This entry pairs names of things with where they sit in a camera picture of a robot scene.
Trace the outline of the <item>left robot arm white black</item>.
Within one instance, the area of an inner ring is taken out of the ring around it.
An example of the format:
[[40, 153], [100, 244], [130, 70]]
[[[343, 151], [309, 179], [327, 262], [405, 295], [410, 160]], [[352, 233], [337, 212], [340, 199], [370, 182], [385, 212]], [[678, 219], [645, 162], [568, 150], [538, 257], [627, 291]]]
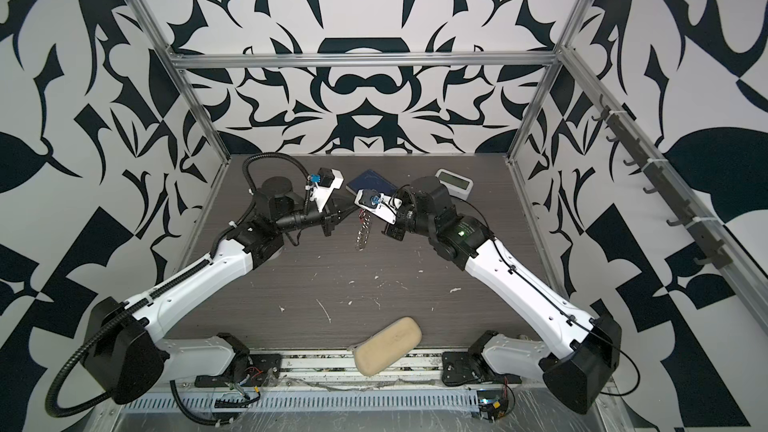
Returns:
[[130, 403], [157, 383], [196, 375], [244, 372], [244, 347], [232, 336], [171, 341], [168, 332], [224, 286], [278, 257], [289, 232], [319, 226], [330, 235], [356, 205], [337, 195], [344, 178], [336, 169], [310, 175], [301, 198], [285, 177], [272, 177], [252, 191], [241, 219], [211, 249], [162, 283], [118, 302], [99, 302], [88, 319], [80, 362], [117, 404]]

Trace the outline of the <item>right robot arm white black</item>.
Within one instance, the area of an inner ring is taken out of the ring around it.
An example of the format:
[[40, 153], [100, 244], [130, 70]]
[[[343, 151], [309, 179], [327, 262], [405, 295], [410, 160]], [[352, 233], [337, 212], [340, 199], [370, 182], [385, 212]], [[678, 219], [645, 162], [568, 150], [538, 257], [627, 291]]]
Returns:
[[622, 329], [595, 317], [530, 272], [481, 213], [463, 214], [436, 177], [422, 177], [394, 194], [365, 191], [356, 203], [383, 220], [385, 235], [427, 238], [438, 256], [479, 280], [538, 335], [534, 342], [491, 334], [478, 343], [481, 361], [498, 375], [539, 380], [564, 406], [586, 414], [620, 362]]

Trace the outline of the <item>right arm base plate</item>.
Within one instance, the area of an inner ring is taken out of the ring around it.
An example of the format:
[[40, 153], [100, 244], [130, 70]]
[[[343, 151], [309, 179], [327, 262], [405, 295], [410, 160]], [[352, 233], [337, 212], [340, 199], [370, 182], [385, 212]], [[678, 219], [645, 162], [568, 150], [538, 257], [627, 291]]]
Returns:
[[447, 387], [481, 384], [489, 380], [484, 363], [467, 351], [441, 354], [441, 382]]

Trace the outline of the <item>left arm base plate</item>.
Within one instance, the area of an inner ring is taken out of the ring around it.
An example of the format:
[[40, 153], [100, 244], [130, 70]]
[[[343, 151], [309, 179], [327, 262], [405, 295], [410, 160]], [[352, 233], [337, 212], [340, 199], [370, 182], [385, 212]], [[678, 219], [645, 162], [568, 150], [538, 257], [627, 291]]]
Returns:
[[260, 387], [280, 377], [283, 356], [278, 353], [238, 354], [220, 375], [200, 375], [197, 388], [224, 387], [237, 383], [240, 387]]

